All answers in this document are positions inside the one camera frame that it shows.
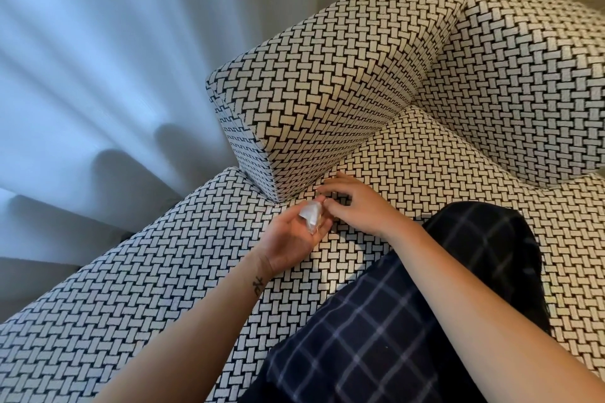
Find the person's left hand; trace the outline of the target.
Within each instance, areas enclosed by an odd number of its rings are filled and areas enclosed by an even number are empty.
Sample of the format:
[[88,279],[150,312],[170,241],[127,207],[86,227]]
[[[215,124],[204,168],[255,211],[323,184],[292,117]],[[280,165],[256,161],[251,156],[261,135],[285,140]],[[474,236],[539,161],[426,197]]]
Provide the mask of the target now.
[[[319,196],[315,200],[323,203],[325,197]],[[310,248],[306,224],[298,216],[306,202],[291,206],[276,216],[254,248],[274,277],[302,262],[315,249]]]

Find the person's right hand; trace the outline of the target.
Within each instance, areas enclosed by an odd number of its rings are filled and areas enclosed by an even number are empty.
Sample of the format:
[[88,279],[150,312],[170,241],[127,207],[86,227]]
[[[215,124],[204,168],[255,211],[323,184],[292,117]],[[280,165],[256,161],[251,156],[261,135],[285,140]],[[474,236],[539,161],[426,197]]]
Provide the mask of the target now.
[[326,206],[359,206],[359,231],[386,239],[406,220],[382,195],[360,180],[337,172],[315,191],[325,197]]

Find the small clear plastic wrapper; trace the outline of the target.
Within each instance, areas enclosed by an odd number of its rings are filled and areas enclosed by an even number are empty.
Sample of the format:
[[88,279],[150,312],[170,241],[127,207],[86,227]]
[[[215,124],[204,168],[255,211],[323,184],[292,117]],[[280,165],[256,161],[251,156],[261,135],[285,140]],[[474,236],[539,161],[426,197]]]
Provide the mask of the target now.
[[308,233],[315,234],[322,224],[322,203],[317,200],[307,201],[298,216],[304,220]]

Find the person's left forearm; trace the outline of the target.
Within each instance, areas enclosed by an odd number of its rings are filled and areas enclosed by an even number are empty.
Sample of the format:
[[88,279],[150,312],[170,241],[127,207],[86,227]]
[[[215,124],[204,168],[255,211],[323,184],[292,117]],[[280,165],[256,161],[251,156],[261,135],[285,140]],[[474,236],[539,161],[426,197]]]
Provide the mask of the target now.
[[254,248],[144,346],[93,403],[204,403],[275,273]]

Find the person's right forearm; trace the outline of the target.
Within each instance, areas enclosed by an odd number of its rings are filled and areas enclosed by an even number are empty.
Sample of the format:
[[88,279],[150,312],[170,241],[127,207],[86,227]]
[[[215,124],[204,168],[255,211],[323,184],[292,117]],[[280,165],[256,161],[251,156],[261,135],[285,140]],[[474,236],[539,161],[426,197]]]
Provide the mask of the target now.
[[395,212],[380,225],[488,403],[605,403],[605,382],[419,224]]

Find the black white woven pattern sofa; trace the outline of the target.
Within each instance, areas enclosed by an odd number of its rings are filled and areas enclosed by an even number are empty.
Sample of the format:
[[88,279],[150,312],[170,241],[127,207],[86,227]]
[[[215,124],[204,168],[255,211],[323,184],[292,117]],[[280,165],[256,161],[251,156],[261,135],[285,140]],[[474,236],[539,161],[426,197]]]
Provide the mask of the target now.
[[237,156],[0,324],[0,403],[88,403],[337,170],[420,220],[517,210],[552,334],[605,380],[605,14],[571,0],[340,0],[212,72]]

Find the dark blue plaid trousers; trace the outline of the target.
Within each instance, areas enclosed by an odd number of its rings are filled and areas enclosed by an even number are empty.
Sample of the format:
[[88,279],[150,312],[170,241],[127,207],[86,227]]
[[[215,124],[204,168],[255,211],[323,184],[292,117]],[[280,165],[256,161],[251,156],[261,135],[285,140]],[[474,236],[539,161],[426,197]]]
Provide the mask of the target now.
[[[522,215],[477,201],[423,228],[513,308],[550,333],[541,252]],[[273,346],[237,403],[487,403],[390,251]]]

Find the white sheer curtain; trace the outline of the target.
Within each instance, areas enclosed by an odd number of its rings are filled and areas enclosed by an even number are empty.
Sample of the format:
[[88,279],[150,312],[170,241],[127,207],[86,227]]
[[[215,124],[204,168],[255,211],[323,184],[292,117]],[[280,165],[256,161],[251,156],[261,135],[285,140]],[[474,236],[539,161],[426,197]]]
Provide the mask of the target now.
[[237,162],[216,68],[337,0],[0,0],[0,305]]

